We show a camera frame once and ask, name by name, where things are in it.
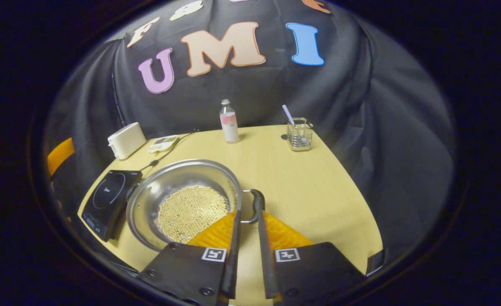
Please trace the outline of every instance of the power cord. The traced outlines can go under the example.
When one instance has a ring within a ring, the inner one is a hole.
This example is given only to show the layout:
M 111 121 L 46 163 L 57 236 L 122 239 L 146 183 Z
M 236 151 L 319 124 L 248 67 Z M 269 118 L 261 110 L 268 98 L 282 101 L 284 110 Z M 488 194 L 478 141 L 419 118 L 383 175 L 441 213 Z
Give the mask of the power cord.
M 182 136 L 181 138 L 179 138 L 179 140 L 171 147 L 171 149 L 169 149 L 169 151 L 167 153 L 165 153 L 161 158 L 159 159 L 154 159 L 153 161 L 151 161 L 146 167 L 144 167 L 143 169 L 140 169 L 141 172 L 143 172 L 144 169 L 147 169 L 148 167 L 154 167 L 155 165 L 157 165 L 159 163 L 159 161 L 161 161 L 164 157 L 166 157 L 169 153 L 171 153 L 171 151 L 173 151 L 173 149 L 175 149 L 175 147 L 183 140 L 185 139 L 186 137 L 190 136 L 191 134 L 194 134 L 196 132 L 199 132 L 198 129 L 194 129 L 191 133 L 189 134 L 186 134 L 184 136 Z

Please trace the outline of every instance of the blue letter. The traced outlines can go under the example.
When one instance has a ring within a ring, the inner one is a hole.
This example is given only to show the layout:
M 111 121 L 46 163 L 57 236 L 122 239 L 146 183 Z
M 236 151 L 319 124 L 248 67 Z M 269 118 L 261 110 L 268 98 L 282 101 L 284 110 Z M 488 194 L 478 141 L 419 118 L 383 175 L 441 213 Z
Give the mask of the blue letter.
M 315 34 L 319 31 L 310 25 L 300 23 L 287 23 L 286 27 L 294 32 L 296 39 L 297 51 L 292 60 L 301 65 L 324 65 L 324 60 L 319 56 L 317 40 L 315 39 Z

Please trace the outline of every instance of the light wood tabletop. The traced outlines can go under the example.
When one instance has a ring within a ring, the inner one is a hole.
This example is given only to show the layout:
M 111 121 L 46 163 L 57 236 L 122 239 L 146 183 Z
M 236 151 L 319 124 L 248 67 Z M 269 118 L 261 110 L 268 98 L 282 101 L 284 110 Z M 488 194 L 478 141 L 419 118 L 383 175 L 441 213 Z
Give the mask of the light wood tabletop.
M 315 133 L 311 149 L 299 152 L 290 149 L 288 142 L 281 139 L 282 134 L 286 134 L 285 125 L 244 127 L 239 128 L 241 140 L 229 144 L 225 142 L 222 130 L 198 132 L 182 139 L 158 165 L 145 169 L 143 178 L 183 159 L 219 162 L 237 176 L 243 190 L 256 189 L 264 194 L 268 213 L 315 243 L 332 242 L 359 271 L 365 273 L 367 258 L 383 250 L 383 244 L 363 196 Z M 105 169 L 82 200 L 78 213 L 81 220 L 84 205 L 108 171 L 142 169 L 153 159 L 165 155 L 165 152 L 147 152 L 154 141 L 150 139 L 128 159 L 115 159 Z M 243 219 L 251 217 L 251 204 L 252 196 L 244 193 Z M 107 242 L 98 240 L 138 271 L 142 271 L 158 254 L 134 237 L 125 215 L 121 217 L 114 236 L 115 239 Z M 241 224 L 236 296 L 237 299 L 231 300 L 230 304 L 272 305 L 271 300 L 264 298 L 258 224 Z

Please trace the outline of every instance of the black screw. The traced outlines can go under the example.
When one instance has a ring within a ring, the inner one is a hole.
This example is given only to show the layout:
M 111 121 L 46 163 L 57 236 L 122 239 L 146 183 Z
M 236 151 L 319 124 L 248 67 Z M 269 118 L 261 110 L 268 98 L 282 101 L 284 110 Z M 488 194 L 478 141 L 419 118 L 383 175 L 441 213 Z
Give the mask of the black screw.
M 215 294 L 215 290 L 212 290 L 211 288 L 201 288 L 199 292 L 204 296 L 212 296 Z
M 285 291 L 286 296 L 297 296 L 298 295 L 298 289 L 296 288 L 290 288 L 289 290 Z

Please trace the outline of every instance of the orange soft pad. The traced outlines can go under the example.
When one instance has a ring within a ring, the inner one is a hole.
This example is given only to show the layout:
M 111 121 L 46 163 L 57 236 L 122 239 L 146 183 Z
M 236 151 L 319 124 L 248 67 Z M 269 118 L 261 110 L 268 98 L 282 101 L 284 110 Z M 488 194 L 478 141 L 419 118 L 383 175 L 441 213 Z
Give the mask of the orange soft pad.
M 188 244 L 204 248 L 227 249 L 229 251 L 235 213 L 235 211 L 232 211 L 218 219 L 218 221 L 192 238 Z
M 289 249 L 310 246 L 313 242 L 305 238 L 295 229 L 284 224 L 281 220 L 273 217 L 264 211 L 264 220 L 268 230 L 268 239 L 270 240 L 270 249 Z

